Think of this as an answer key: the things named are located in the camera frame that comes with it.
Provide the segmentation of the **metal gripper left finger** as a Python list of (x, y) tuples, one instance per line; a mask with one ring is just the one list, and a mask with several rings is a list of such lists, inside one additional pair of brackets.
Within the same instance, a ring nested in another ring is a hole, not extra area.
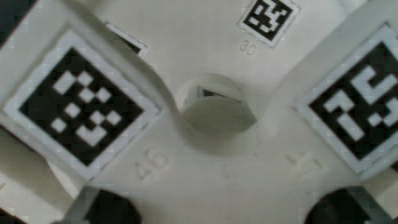
[(85, 186), (55, 224), (142, 224), (142, 216), (132, 201), (119, 194)]

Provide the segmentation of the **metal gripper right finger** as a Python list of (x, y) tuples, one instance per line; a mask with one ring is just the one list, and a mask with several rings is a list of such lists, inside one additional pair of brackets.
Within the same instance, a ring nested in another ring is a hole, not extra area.
[(382, 224), (386, 211), (363, 186), (331, 192), (316, 202), (304, 224)]

